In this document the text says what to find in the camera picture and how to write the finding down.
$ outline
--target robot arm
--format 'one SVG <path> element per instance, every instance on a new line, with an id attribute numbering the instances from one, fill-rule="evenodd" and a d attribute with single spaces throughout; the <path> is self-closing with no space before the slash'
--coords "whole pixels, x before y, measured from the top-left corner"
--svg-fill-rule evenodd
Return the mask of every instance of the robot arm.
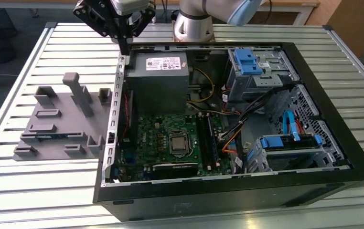
<path id="1" fill-rule="evenodd" d="M 176 37 L 182 42 L 213 38 L 212 16 L 228 24 L 244 26 L 267 0 L 181 0 Z"/>
<path id="2" fill-rule="evenodd" d="M 181 0 L 176 21 L 176 37 L 182 42 L 205 42 L 213 38 L 212 16 L 243 26 L 267 0 Z M 133 13 L 140 19 L 130 24 Z M 81 0 L 74 15 L 102 35 L 120 44 L 124 55 L 130 54 L 133 37 L 138 37 L 156 16 L 154 0 Z"/>

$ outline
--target blue plastic latch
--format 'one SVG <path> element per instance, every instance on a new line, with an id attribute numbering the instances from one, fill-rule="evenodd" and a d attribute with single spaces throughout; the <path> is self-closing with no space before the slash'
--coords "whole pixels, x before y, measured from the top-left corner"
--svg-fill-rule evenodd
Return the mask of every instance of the blue plastic latch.
<path id="1" fill-rule="evenodd" d="M 323 137 L 320 135 L 315 135 L 315 140 L 319 146 L 324 144 Z"/>
<path id="2" fill-rule="evenodd" d="M 283 132 L 284 134 L 290 134 L 290 129 L 291 133 L 295 137 L 296 141 L 300 141 L 302 138 L 298 133 L 298 123 L 296 123 L 296 117 L 294 111 L 286 111 L 284 112 L 284 117 L 283 117 Z"/>
<path id="3" fill-rule="evenodd" d="M 257 64 L 257 57 L 249 49 L 236 49 L 236 61 L 243 75 L 261 75 L 263 69 Z"/>
<path id="4" fill-rule="evenodd" d="M 284 142 L 280 136 L 264 137 L 264 139 L 267 139 L 271 148 L 284 147 Z"/>
<path id="5" fill-rule="evenodd" d="M 269 147 L 269 143 L 265 138 L 263 138 L 260 141 L 261 141 L 263 148 Z"/>
<path id="6" fill-rule="evenodd" d="M 252 159 L 253 155 L 255 155 L 255 150 L 252 150 L 249 155 L 247 156 L 247 161 L 249 161 Z"/>

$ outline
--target metal slotted table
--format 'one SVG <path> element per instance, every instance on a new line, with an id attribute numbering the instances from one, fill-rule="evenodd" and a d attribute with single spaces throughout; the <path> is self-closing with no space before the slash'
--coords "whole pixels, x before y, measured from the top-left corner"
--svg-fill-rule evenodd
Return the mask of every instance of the metal slotted table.
<path id="1" fill-rule="evenodd" d="M 0 228 L 332 228 L 364 227 L 364 187 L 315 204 L 191 218 L 121 223 L 93 205 L 97 159 L 17 162 L 41 85 L 69 92 L 62 79 L 79 72 L 90 92 L 113 87 L 120 48 L 85 24 L 46 28 L 0 109 Z M 216 25 L 217 41 L 294 42 L 364 149 L 364 67 L 335 32 L 323 27 Z M 150 25 L 136 42 L 172 42 L 170 24 Z"/>

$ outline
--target ram slot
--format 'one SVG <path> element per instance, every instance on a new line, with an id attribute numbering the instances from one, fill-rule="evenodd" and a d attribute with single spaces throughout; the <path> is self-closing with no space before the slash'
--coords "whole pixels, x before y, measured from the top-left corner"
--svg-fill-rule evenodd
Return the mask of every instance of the ram slot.
<path id="1" fill-rule="evenodd" d="M 212 170 L 220 165 L 217 142 L 212 128 L 211 117 L 203 114 L 196 117 L 196 126 L 199 131 L 199 139 L 203 153 L 203 167 L 207 170 Z"/>
<path id="2" fill-rule="evenodd" d="M 213 162 L 213 165 L 216 167 L 220 166 L 220 157 L 219 157 L 219 151 L 217 151 L 217 138 L 216 138 L 216 135 L 215 135 L 215 129 L 213 129 L 213 123 L 212 123 L 212 117 L 211 115 L 208 114 L 208 128 L 209 128 L 209 135 L 208 135 L 208 141 L 211 143 L 211 153 L 213 155 L 212 157 L 212 162 Z"/>

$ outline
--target green circuit board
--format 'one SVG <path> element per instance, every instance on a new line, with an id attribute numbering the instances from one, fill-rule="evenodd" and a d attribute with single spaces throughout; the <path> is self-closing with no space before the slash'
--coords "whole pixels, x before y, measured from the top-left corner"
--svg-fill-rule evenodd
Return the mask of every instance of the green circuit board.
<path id="1" fill-rule="evenodd" d="M 213 131 L 221 133 L 224 128 L 219 115 L 212 116 Z M 184 155 L 173 154 L 173 136 L 184 136 L 189 143 L 188 153 Z M 153 165 L 160 163 L 199 163 L 199 177 L 231 174 L 231 159 L 224 157 L 220 166 L 208 170 L 203 166 L 203 153 L 199 138 L 199 130 L 195 115 L 158 115 L 142 116 L 138 120 L 138 148 L 136 156 L 137 165 Z M 142 167 L 132 167 L 128 174 L 132 180 L 149 180 L 144 175 Z"/>

